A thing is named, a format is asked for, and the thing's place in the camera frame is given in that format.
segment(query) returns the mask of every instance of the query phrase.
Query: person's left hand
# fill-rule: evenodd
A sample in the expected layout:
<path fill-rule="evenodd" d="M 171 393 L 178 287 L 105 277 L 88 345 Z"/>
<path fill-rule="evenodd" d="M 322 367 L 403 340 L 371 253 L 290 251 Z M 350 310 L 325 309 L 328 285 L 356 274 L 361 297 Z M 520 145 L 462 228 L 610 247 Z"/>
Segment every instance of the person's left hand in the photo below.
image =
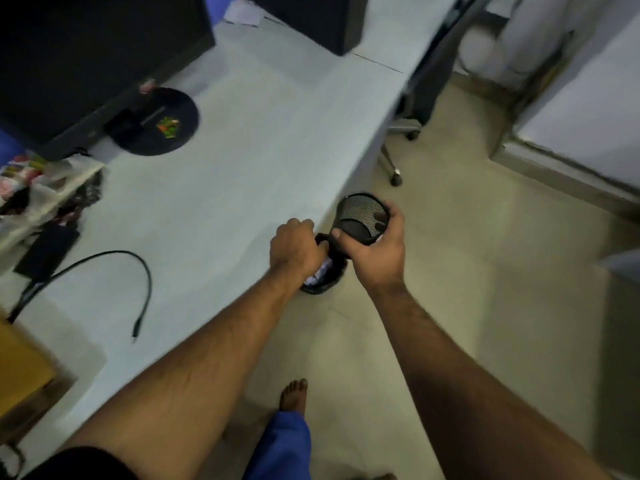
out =
<path fill-rule="evenodd" d="M 312 220 L 289 219 L 271 240 L 269 262 L 271 269 L 286 269 L 302 285 L 320 269 L 328 250 L 328 241 L 316 244 Z"/>

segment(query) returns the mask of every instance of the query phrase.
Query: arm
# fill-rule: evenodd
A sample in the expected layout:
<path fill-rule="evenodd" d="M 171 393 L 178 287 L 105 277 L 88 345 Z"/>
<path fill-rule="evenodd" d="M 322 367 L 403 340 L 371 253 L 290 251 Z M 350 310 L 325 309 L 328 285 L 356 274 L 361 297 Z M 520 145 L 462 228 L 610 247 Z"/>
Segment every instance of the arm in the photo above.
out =
<path fill-rule="evenodd" d="M 335 232 L 382 318 L 448 479 L 608 479 L 580 445 L 480 367 L 404 286 L 404 218 L 365 247 Z"/>
<path fill-rule="evenodd" d="M 119 391 L 64 447 L 106 450 L 142 480 L 194 478 L 284 307 L 326 252 L 316 246 L 313 222 L 280 226 L 267 274 Z"/>

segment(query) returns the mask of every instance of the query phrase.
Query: person's right arm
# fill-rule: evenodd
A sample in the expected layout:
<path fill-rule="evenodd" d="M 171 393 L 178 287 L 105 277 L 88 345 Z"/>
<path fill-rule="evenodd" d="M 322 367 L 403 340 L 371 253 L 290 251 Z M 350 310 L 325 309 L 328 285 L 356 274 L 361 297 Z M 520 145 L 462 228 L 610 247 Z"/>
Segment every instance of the person's right arm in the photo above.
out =
<path fill-rule="evenodd" d="M 609 479 L 588 453 L 480 367 L 404 285 L 404 217 L 388 202 L 382 238 L 363 246 L 340 231 L 382 318 L 416 409 L 449 479 Z"/>

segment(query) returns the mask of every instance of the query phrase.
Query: round black monitor base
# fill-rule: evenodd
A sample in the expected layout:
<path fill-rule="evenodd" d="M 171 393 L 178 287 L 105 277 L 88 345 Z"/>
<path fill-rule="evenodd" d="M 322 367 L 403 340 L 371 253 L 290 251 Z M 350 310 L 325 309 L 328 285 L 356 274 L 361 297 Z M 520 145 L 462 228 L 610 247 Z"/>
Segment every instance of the round black monitor base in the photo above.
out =
<path fill-rule="evenodd" d="M 153 156 L 172 152 L 187 143 L 199 123 L 196 103 L 187 94 L 156 88 L 144 105 L 121 112 L 106 131 L 123 150 Z"/>

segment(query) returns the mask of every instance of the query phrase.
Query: black speaker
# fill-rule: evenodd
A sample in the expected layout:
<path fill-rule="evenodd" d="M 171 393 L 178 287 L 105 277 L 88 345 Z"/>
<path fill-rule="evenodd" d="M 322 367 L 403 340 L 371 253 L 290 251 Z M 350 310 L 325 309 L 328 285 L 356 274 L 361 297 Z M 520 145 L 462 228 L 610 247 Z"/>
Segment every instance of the black speaker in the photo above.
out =
<path fill-rule="evenodd" d="M 252 0 L 336 55 L 360 43 L 369 0 Z"/>

